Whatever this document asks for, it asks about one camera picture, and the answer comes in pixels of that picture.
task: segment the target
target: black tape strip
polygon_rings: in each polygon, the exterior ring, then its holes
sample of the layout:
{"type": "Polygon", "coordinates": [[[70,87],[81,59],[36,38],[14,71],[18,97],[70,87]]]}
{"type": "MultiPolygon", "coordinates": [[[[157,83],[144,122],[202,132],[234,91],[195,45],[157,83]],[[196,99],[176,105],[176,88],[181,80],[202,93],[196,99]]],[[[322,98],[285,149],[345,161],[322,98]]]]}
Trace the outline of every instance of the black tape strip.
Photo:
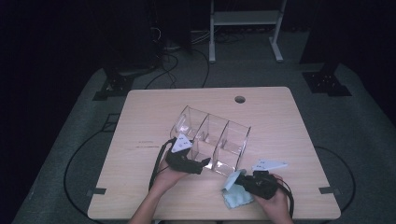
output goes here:
{"type": "Polygon", "coordinates": [[[319,188],[319,191],[321,194],[334,193],[334,190],[332,190],[332,187],[319,188]]]}
{"type": "Polygon", "coordinates": [[[93,191],[93,194],[105,194],[106,193],[106,189],[95,189],[93,191]]]}

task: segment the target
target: gray floor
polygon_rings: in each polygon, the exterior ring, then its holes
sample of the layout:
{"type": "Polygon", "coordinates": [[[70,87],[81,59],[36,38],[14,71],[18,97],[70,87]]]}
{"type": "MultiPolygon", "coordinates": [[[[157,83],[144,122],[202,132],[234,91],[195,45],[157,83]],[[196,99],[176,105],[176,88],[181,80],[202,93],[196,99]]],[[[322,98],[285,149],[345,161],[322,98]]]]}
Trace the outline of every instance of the gray floor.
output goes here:
{"type": "MultiPolygon", "coordinates": [[[[278,43],[285,59],[283,63],[275,61],[268,36],[269,34],[250,34],[234,44],[217,45],[217,62],[210,64],[205,87],[290,88],[314,146],[326,147],[339,155],[356,179],[353,202],[332,223],[393,223],[396,220],[394,126],[363,88],[359,77],[343,65],[338,67],[335,74],[348,87],[352,96],[329,97],[327,94],[311,93],[302,72],[316,71],[320,64],[299,64],[308,33],[280,34],[278,43]]],[[[207,44],[194,48],[207,56],[207,44]]],[[[201,88],[207,69],[203,55],[198,52],[190,55],[184,51],[171,54],[178,58],[177,67],[171,72],[177,78],[176,87],[201,88]]],[[[163,61],[168,69],[175,64],[172,57],[165,56],[163,61]]],[[[133,89],[144,89],[161,72],[163,70],[158,69],[137,78],[133,89]]],[[[92,100],[105,79],[103,70],[92,75],[13,223],[93,223],[67,200],[64,193],[64,171],[79,149],[70,163],[66,180],[73,202],[86,212],[112,133],[101,132],[86,144],[84,142],[102,129],[108,114],[121,112],[125,100],[125,97],[110,97],[106,101],[92,100]]],[[[172,82],[165,75],[148,88],[168,89],[174,87],[172,82]]],[[[318,148],[318,156],[331,186],[339,192],[335,196],[339,206],[345,207],[353,195],[348,169],[331,152],[318,148]]],[[[103,222],[125,223],[126,220],[103,222]]],[[[320,222],[296,220],[296,223],[320,222]]]]}

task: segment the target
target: wooden table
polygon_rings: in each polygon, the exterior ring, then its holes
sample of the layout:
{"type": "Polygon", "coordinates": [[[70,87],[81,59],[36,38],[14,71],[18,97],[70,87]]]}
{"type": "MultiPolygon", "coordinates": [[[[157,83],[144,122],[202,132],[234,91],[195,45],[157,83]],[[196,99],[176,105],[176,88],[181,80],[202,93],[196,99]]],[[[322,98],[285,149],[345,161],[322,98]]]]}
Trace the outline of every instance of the wooden table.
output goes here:
{"type": "MultiPolygon", "coordinates": [[[[120,115],[88,215],[94,219],[130,218],[148,192],[161,146],[183,108],[192,108],[251,126],[240,168],[258,159],[285,161],[274,170],[293,192],[296,219],[335,219],[340,209],[290,90],[285,87],[130,91],[120,115]],[[243,96],[238,104],[234,98],[243,96]]],[[[267,219],[256,203],[228,209],[221,195],[226,177],[204,169],[180,180],[161,199],[154,219],[267,219]]]]}

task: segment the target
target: hand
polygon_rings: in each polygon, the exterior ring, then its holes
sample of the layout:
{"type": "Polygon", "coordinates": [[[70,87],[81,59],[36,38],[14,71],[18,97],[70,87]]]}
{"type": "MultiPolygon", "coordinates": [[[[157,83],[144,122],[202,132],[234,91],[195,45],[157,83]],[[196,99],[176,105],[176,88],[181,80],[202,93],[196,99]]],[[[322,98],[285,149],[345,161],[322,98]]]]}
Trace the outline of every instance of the hand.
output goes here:
{"type": "MultiPolygon", "coordinates": [[[[279,184],[283,185],[282,177],[279,175],[273,175],[279,184]]],[[[288,208],[288,197],[281,190],[278,189],[274,195],[269,200],[265,200],[262,197],[252,194],[254,200],[262,207],[264,213],[270,218],[275,224],[289,224],[293,223],[289,215],[288,208]]]]}
{"type": "Polygon", "coordinates": [[[187,173],[173,170],[165,159],[160,162],[157,172],[158,173],[155,177],[152,188],[158,190],[161,194],[164,194],[166,191],[172,188],[181,178],[188,175],[187,173]]]}

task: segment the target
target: transparent acrylic organizer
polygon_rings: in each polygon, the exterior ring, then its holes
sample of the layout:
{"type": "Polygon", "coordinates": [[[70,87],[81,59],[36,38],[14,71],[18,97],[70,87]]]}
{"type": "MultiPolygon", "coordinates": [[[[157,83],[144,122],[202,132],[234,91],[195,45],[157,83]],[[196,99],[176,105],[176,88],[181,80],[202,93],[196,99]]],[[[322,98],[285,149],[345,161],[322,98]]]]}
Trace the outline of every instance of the transparent acrylic organizer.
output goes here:
{"type": "Polygon", "coordinates": [[[206,168],[222,175],[238,169],[248,141],[250,127],[193,109],[183,109],[171,130],[171,138],[179,134],[193,141],[190,160],[211,158],[206,168]]]}

